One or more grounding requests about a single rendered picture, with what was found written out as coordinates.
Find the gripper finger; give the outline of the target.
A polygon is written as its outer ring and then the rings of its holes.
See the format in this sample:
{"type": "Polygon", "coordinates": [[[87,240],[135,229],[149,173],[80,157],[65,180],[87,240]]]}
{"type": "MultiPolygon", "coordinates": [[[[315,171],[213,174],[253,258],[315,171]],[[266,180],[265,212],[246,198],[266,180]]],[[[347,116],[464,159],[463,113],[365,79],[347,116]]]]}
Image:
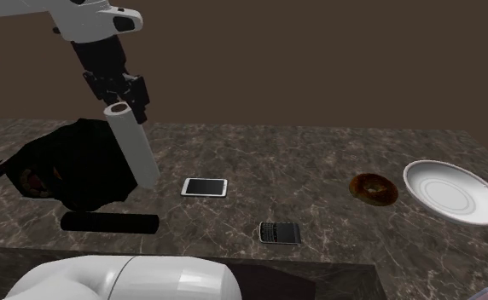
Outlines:
{"type": "Polygon", "coordinates": [[[107,87],[104,78],[97,77],[92,72],[84,72],[83,77],[98,100],[103,101],[106,105],[119,102],[119,97],[107,87]]]}
{"type": "Polygon", "coordinates": [[[148,91],[143,76],[123,74],[124,85],[120,98],[126,101],[133,111],[138,124],[147,121],[146,106],[150,103],[148,91]]]}

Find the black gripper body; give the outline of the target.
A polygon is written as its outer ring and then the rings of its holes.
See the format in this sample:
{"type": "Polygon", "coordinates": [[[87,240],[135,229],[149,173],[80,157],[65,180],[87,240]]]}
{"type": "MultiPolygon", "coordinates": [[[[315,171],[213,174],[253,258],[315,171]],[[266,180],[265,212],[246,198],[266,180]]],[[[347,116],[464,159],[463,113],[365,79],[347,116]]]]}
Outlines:
{"type": "Polygon", "coordinates": [[[126,57],[117,35],[89,43],[71,42],[84,68],[84,78],[88,84],[123,84],[127,74],[126,57]]]}

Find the white paper roll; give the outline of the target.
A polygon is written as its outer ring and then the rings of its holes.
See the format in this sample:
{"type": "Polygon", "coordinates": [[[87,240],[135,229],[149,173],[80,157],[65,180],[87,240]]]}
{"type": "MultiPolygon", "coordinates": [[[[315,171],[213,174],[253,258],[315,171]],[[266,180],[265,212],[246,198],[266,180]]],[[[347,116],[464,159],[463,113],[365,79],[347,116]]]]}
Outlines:
{"type": "Polygon", "coordinates": [[[143,127],[127,102],[121,101],[103,111],[113,135],[131,169],[137,185],[154,189],[160,171],[143,127]]]}

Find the black bag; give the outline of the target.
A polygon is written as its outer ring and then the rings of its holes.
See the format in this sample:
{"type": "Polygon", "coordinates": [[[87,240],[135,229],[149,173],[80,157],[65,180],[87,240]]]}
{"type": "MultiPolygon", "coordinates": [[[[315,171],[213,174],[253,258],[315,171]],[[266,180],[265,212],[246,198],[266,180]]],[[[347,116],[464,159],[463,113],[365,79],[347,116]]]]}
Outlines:
{"type": "Polygon", "coordinates": [[[81,118],[25,144],[5,175],[24,197],[61,201],[71,211],[124,202],[137,187],[108,122],[81,118]]]}

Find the white smartphone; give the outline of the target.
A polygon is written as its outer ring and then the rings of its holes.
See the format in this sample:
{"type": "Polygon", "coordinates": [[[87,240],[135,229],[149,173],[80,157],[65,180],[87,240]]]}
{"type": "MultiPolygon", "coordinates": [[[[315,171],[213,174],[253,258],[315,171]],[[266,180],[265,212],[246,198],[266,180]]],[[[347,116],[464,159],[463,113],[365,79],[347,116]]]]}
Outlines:
{"type": "Polygon", "coordinates": [[[223,198],[227,194],[228,181],[219,178],[186,178],[182,196],[223,198]]]}

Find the black cylinder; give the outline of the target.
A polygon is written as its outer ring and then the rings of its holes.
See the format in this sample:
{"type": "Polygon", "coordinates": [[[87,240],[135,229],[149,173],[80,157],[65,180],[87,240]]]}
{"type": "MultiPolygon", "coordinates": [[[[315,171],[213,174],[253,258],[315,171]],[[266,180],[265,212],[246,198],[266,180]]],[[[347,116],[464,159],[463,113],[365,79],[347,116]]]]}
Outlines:
{"type": "Polygon", "coordinates": [[[159,217],[150,214],[68,211],[61,218],[60,225],[64,231],[155,234],[159,223],[159,217]]]}

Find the black keypad phone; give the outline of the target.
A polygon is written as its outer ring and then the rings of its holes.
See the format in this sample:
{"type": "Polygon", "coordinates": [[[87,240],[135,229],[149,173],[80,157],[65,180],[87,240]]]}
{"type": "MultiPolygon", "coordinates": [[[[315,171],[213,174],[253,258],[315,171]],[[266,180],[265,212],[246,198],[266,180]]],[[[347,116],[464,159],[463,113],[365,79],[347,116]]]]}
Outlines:
{"type": "Polygon", "coordinates": [[[300,245],[299,225],[295,222],[261,222],[259,241],[264,244],[300,245]]]}

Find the brown bagel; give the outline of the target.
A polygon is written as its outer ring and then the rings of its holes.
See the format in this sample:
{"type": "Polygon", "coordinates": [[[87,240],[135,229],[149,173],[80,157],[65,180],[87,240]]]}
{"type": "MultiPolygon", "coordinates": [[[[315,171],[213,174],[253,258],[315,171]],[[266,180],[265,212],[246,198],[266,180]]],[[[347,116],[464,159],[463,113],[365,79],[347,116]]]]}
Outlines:
{"type": "Polygon", "coordinates": [[[351,195],[373,206],[388,206],[398,199],[396,185],[384,176],[373,173],[359,174],[349,184],[351,195]]]}

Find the white frying pan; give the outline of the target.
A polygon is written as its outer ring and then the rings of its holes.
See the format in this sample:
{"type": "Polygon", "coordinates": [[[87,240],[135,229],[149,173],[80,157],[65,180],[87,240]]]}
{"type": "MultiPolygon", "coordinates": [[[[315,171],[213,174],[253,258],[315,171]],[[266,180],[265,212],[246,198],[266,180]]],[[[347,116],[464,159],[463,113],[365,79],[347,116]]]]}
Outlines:
{"type": "Polygon", "coordinates": [[[469,170],[437,160],[417,160],[403,172],[408,192],[447,221],[488,226],[488,182],[469,170]]]}

